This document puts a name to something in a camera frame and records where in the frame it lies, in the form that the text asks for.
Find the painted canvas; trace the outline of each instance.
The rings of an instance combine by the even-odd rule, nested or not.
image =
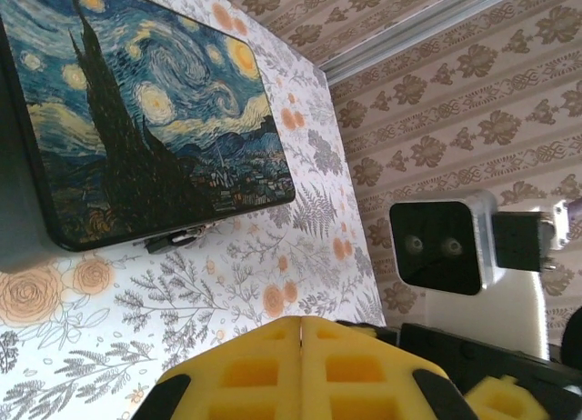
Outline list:
[[[293,200],[247,44],[146,0],[0,0],[0,16],[66,245]]]

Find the painting frame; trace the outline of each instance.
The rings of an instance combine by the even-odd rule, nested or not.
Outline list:
[[[168,8],[166,6],[160,5],[156,2],[151,0],[140,0],[148,5],[156,6],[158,9],[164,10],[171,15],[175,15],[179,18],[184,18],[191,22],[195,22],[197,25],[207,28],[208,30],[215,31],[220,35],[230,38],[231,40],[236,40],[239,43],[243,43],[248,46],[244,41],[228,34],[223,31],[217,30],[212,26],[204,25],[197,20],[193,20],[186,15],[182,15],[177,11]],[[288,179],[286,178],[286,182],[290,181],[290,191],[286,191],[285,196],[278,197],[275,200],[268,200],[260,205],[255,206],[242,206],[240,209],[236,209],[233,211],[225,212],[225,213],[218,213],[215,212],[215,215],[200,219],[197,218],[191,222],[184,221],[184,217],[179,218],[176,222],[171,224],[165,224],[162,227],[150,227],[146,230],[137,230],[137,231],[127,231],[124,234],[115,234],[109,236],[102,236],[98,237],[97,239],[88,240],[86,242],[79,241],[79,240],[71,240],[70,236],[63,230],[61,221],[59,219],[58,208],[55,205],[54,199],[54,192],[51,190],[51,186],[49,184],[50,173],[47,172],[45,163],[43,161],[41,155],[41,148],[38,144],[38,139],[35,135],[35,127],[31,120],[31,115],[29,113],[28,105],[25,99],[25,89],[22,86],[21,78],[17,70],[15,56],[10,47],[10,39],[5,31],[5,23],[4,19],[2,18],[3,13],[0,12],[0,69],[3,70],[4,75],[7,80],[7,85],[0,85],[0,87],[6,88],[8,90],[8,94],[12,99],[12,108],[14,109],[14,115],[17,121],[17,128],[14,130],[18,133],[17,137],[21,138],[21,142],[23,145],[23,154],[26,155],[27,162],[30,166],[30,173],[34,177],[35,182],[35,190],[38,202],[40,204],[41,211],[43,213],[43,217],[45,219],[45,229],[48,233],[50,239],[56,243],[59,247],[64,248],[68,251],[73,252],[83,252],[88,250],[93,250],[99,247],[114,245],[121,242],[126,241],[135,241],[139,239],[143,239],[146,237],[156,236],[156,235],[164,235],[171,232],[174,232],[179,229],[183,229],[185,227],[191,227],[195,225],[201,225],[205,223],[211,223],[216,220],[220,220],[222,218],[226,218],[232,215],[242,215],[247,214],[250,212],[254,212],[257,209],[264,209],[272,206],[277,206],[285,203],[290,203],[295,199],[295,186],[293,184],[293,179],[290,174],[290,170],[288,169],[288,163],[286,162],[285,152],[283,150],[283,146],[281,145],[281,152],[284,158],[285,167],[288,170]],[[263,88],[263,92],[265,97],[267,96],[265,85],[262,80],[262,76],[260,71],[258,70],[258,66],[256,65],[256,57],[255,54],[251,50],[251,55],[256,66],[257,75],[258,75],[258,83]],[[266,99],[266,103],[268,106],[268,113],[273,117],[273,112],[271,108],[271,104]],[[144,127],[146,127],[146,118],[143,117]]]

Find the ceiling trim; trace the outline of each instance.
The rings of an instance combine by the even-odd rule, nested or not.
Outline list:
[[[326,73],[329,85],[335,85],[503,1],[441,0],[326,61],[319,68]]]

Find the swirling sky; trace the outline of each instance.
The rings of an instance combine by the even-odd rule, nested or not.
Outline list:
[[[130,115],[145,117],[174,150],[217,133],[257,129],[270,114],[246,45],[144,0],[79,0],[115,73]],[[0,16],[41,149],[101,155],[71,0],[0,0]]]

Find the floral wallpaper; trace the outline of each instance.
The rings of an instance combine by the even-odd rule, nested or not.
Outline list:
[[[439,0],[230,0],[321,65]]]
[[[486,188],[506,209],[582,196],[582,0],[505,0],[331,89],[390,325],[424,321],[396,277],[388,207]],[[582,220],[541,275],[550,341],[582,299]]]
[[[155,0],[256,52],[296,200],[166,255],[0,274],[0,420],[129,419],[168,367],[282,315],[384,317],[325,77],[226,0]]]

